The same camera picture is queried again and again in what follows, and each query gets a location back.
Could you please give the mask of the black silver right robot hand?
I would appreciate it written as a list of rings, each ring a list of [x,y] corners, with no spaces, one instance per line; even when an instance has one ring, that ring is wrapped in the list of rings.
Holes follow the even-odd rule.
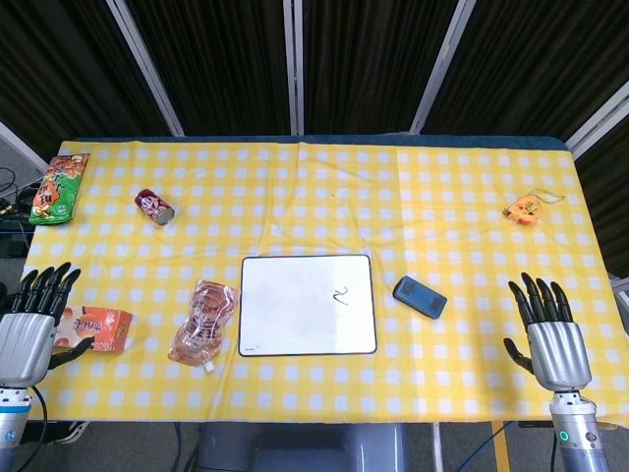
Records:
[[[513,362],[535,376],[539,385],[552,392],[577,391],[592,381],[584,337],[575,323],[562,287],[521,274],[523,286],[510,281],[526,332],[530,354],[524,355],[505,337],[503,345]]]

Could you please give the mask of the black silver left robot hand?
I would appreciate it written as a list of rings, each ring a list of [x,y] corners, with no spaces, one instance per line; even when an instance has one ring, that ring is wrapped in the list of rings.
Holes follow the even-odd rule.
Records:
[[[81,271],[65,262],[25,275],[9,302],[1,306],[1,386],[30,388],[48,371],[71,362],[93,347],[92,336],[55,354],[57,327]]]

